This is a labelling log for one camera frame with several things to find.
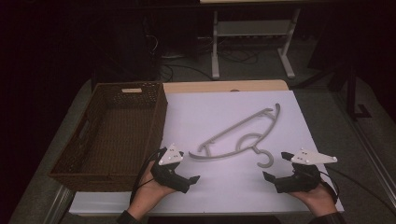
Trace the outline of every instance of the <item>wicker basket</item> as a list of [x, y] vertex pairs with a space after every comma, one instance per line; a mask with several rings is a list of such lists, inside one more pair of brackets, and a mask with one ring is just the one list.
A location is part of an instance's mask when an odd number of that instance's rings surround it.
[[75, 191], [130, 191], [145, 158], [160, 148], [163, 84], [98, 84], [49, 176]]

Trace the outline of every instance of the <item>human hand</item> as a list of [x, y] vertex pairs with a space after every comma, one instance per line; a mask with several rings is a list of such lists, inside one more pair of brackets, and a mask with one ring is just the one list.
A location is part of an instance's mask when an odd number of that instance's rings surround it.
[[290, 192], [289, 195], [302, 201], [315, 217], [322, 217], [337, 212], [332, 195], [322, 184], [308, 192]]
[[148, 168], [145, 173], [143, 173], [142, 179], [140, 180], [140, 185], [144, 185], [136, 191], [134, 199], [127, 209], [127, 212], [139, 221], [147, 212], [154, 208], [163, 197], [175, 192], [174, 189], [160, 185], [153, 179], [154, 177], [150, 171], [153, 164], [154, 161], [148, 164]]

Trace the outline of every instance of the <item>white stand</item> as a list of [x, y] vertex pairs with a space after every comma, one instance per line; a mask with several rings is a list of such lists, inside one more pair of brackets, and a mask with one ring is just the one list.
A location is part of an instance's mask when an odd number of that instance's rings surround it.
[[291, 20], [218, 21], [218, 12], [215, 11], [213, 20], [212, 78], [219, 79], [218, 36], [238, 35], [286, 35], [285, 45], [277, 51], [288, 78], [295, 78], [287, 53], [299, 14], [300, 9], [297, 8], [294, 10]]

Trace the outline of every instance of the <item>white tabletop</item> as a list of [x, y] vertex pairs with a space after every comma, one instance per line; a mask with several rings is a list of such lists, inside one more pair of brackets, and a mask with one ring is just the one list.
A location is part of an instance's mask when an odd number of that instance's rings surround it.
[[[276, 193], [273, 184], [264, 180], [262, 171], [276, 177], [292, 175], [289, 161], [282, 151], [297, 152], [301, 147], [318, 151], [303, 114], [292, 91], [240, 91], [166, 93], [168, 109], [163, 135], [163, 147], [175, 143], [184, 151], [183, 162], [176, 173], [186, 178], [200, 175], [198, 183], [183, 194], [176, 192], [163, 199], [150, 213], [152, 216], [190, 216], [227, 214], [274, 214], [305, 212], [307, 208], [288, 194]], [[258, 161], [264, 155], [248, 150], [229, 158], [198, 161], [188, 156], [197, 153], [200, 144], [236, 122], [279, 103], [281, 110], [274, 129], [259, 143], [275, 158], [272, 167], [262, 169]], [[263, 133], [271, 120], [256, 118], [234, 132], [224, 135], [212, 145], [212, 152], [234, 150], [235, 143], [246, 133]], [[323, 165], [319, 170], [327, 173]], [[69, 212], [79, 215], [113, 215], [128, 207], [130, 192], [77, 192]], [[336, 205], [344, 211], [340, 202]]]

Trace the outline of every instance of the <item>sleeve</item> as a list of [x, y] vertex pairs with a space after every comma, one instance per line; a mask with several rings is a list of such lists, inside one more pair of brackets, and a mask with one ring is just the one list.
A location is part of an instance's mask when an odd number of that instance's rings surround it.
[[347, 224], [339, 212], [331, 213], [323, 217], [315, 217], [309, 224]]
[[119, 224], [141, 224], [138, 220], [136, 220], [131, 214], [127, 211], [123, 211], [123, 213], [117, 218], [117, 223]]

